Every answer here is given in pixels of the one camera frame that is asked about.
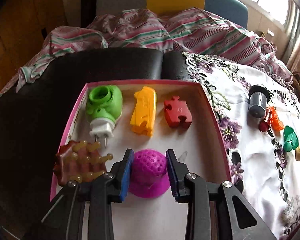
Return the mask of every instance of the green plastic toy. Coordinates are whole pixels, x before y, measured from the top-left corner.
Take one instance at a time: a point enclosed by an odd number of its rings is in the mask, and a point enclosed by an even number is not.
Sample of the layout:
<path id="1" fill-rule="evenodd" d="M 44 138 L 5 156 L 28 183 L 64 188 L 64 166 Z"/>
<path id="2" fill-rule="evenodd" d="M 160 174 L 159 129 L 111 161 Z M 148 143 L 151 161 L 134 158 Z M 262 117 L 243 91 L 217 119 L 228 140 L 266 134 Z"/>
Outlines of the green plastic toy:
<path id="1" fill-rule="evenodd" d="M 99 86 L 92 89 L 86 104 L 86 113 L 90 122 L 90 135 L 96 141 L 105 137 L 105 148 L 108 137 L 113 137 L 112 130 L 122 113 L 122 93 L 117 86 Z"/>
<path id="2" fill-rule="evenodd" d="M 291 152 L 292 149 L 295 150 L 299 146 L 299 139 L 295 133 L 295 131 L 290 127 L 286 126 L 283 131 L 284 152 Z"/>

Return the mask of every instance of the purple dome object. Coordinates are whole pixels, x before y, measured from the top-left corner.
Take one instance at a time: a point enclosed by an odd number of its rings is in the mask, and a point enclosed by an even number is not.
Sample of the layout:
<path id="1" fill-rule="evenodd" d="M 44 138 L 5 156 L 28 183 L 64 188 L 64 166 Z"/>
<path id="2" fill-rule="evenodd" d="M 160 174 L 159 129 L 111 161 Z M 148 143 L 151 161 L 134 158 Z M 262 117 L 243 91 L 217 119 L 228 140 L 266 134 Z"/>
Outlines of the purple dome object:
<path id="1" fill-rule="evenodd" d="M 138 197 L 159 197 L 170 187 L 166 158 L 158 151 L 144 149 L 134 153 L 129 191 Z"/>

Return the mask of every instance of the metal screw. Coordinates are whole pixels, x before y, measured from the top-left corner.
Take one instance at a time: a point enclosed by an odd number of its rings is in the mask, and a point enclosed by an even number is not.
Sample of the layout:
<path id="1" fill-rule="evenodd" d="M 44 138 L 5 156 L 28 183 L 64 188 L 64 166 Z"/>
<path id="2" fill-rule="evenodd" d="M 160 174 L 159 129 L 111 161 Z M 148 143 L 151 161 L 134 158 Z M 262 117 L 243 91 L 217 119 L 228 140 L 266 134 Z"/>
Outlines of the metal screw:
<path id="1" fill-rule="evenodd" d="M 75 187 L 77 186 L 77 181 L 76 180 L 70 180 L 68 181 L 68 187 Z"/>
<path id="2" fill-rule="evenodd" d="M 111 172 L 107 172 L 107 173 L 103 174 L 103 176 L 105 176 L 106 179 L 112 179 L 113 178 L 113 174 Z"/>
<path id="3" fill-rule="evenodd" d="M 197 177 L 197 175 L 195 175 L 194 173 L 188 173 L 187 175 L 186 175 L 186 178 L 187 179 L 195 179 Z"/>
<path id="4" fill-rule="evenodd" d="M 224 187 L 232 187 L 232 183 L 231 182 L 229 182 L 229 181 L 224 181 L 223 183 L 222 183 L 222 185 L 224 186 Z"/>

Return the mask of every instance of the striped blanket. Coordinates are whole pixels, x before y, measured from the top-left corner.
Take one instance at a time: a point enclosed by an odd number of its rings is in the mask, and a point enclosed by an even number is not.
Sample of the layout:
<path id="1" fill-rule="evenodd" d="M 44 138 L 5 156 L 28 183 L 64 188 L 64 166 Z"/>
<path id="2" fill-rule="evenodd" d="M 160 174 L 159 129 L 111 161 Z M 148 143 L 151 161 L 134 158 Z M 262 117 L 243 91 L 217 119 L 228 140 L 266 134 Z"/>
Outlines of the striped blanket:
<path id="1" fill-rule="evenodd" d="M 272 45 L 220 16 L 190 8 L 173 17 L 158 17 L 147 9 L 102 15 L 87 28 L 61 26 L 49 33 L 42 50 L 0 91 L 0 96 L 18 82 L 18 92 L 39 78 L 56 57 L 91 48 L 141 47 L 219 55 L 268 73 L 274 80 L 291 83 L 292 73 L 275 57 Z"/>

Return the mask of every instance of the orange plastic toy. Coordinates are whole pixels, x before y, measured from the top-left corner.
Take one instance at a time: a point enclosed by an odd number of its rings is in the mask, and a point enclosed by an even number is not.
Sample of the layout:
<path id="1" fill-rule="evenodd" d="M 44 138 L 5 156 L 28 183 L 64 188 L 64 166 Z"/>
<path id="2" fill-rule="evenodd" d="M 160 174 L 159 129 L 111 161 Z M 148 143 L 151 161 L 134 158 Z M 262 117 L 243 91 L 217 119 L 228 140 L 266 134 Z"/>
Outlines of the orange plastic toy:
<path id="1" fill-rule="evenodd" d="M 142 90 L 134 93 L 134 97 L 137 103 L 130 120 L 131 130 L 152 137 L 157 108 L 157 94 L 154 89 L 143 87 Z"/>
<path id="2" fill-rule="evenodd" d="M 270 107 L 270 111 L 271 111 L 271 127 L 276 130 L 276 131 L 281 131 L 284 129 L 284 125 L 283 122 L 279 120 L 277 111 L 275 110 L 274 106 Z"/>

